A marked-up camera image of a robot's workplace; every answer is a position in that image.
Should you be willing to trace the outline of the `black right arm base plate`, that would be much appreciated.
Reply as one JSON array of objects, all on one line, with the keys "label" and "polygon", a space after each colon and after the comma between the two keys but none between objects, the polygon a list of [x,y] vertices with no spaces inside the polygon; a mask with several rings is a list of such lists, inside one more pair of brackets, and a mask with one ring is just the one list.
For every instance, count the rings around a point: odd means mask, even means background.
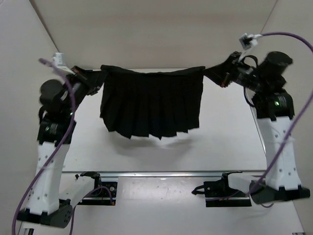
[{"label": "black right arm base plate", "polygon": [[249,197],[227,186],[222,180],[205,181],[204,195],[207,208],[251,207]]}]

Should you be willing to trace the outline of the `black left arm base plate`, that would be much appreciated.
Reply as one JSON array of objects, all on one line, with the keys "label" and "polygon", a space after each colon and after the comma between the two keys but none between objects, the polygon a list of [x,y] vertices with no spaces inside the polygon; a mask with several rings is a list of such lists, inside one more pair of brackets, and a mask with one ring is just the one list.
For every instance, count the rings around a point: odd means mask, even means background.
[{"label": "black left arm base plate", "polygon": [[79,205],[115,206],[117,197],[117,178],[102,178],[101,184],[95,192],[85,197]]}]

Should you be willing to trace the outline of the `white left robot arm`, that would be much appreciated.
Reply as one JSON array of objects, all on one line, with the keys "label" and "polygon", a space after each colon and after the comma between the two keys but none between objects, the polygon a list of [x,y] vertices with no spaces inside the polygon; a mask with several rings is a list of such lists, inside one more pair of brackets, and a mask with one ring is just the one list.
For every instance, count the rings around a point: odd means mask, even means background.
[{"label": "white left robot arm", "polygon": [[40,87],[38,162],[36,175],[24,193],[12,222],[28,222],[65,228],[75,208],[84,198],[107,190],[95,171],[76,175],[74,185],[59,192],[64,161],[76,126],[75,112],[83,99],[98,93],[104,84],[102,71],[84,70],[77,66],[62,71],[54,68],[64,83],[51,79]]}]

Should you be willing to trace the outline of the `black pleated skirt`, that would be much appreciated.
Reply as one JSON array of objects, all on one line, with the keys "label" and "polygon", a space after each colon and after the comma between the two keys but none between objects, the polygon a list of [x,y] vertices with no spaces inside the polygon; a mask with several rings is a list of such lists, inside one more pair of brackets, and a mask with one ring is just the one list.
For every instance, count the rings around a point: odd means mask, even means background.
[{"label": "black pleated skirt", "polygon": [[107,130],[161,139],[199,128],[204,69],[142,73],[102,65],[100,117]]}]

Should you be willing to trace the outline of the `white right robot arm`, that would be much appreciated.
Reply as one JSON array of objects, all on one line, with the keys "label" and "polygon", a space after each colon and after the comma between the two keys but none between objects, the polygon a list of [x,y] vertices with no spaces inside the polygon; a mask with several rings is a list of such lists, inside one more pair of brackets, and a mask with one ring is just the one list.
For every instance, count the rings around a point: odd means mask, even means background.
[{"label": "white right robot arm", "polygon": [[291,132],[300,116],[294,113],[292,96],[285,90],[283,73],[293,60],[285,53],[272,51],[254,66],[245,63],[239,53],[232,53],[223,63],[207,68],[204,75],[222,88],[231,83],[253,92],[246,103],[255,110],[256,123],[263,138],[267,168],[262,176],[233,171],[218,181],[205,182],[193,194],[204,194],[208,203],[227,206],[233,197],[270,208],[275,202],[310,197],[297,173]]}]

